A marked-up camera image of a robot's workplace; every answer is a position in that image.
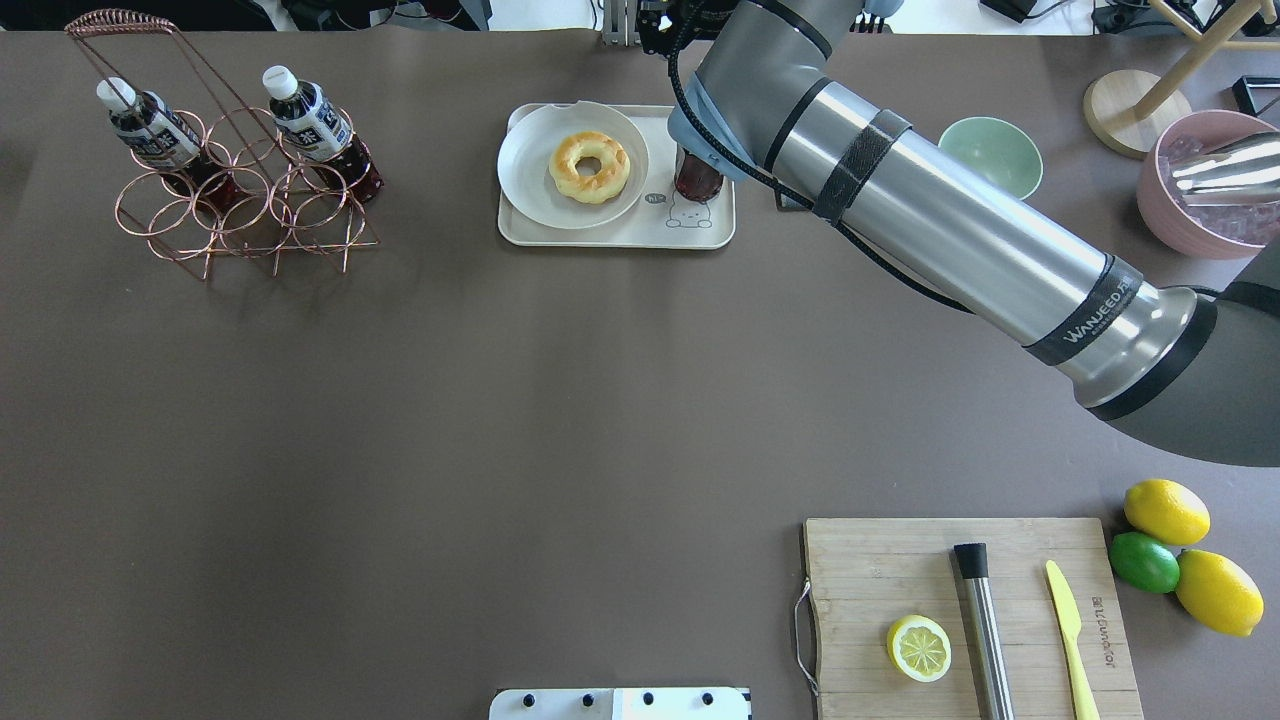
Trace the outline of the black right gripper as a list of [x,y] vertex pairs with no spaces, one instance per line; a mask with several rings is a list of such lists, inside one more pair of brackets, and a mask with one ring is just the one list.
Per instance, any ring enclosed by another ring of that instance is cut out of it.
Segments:
[[695,40],[716,40],[739,1],[640,1],[640,44],[645,54],[669,56]]

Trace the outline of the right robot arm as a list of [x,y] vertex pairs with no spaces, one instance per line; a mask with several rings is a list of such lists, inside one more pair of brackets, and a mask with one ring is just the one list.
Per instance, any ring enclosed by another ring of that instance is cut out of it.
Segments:
[[824,73],[859,1],[643,1],[644,51],[712,47],[671,133],[931,283],[1061,372],[1100,420],[1229,465],[1279,457],[1277,250],[1225,290],[1158,288]]

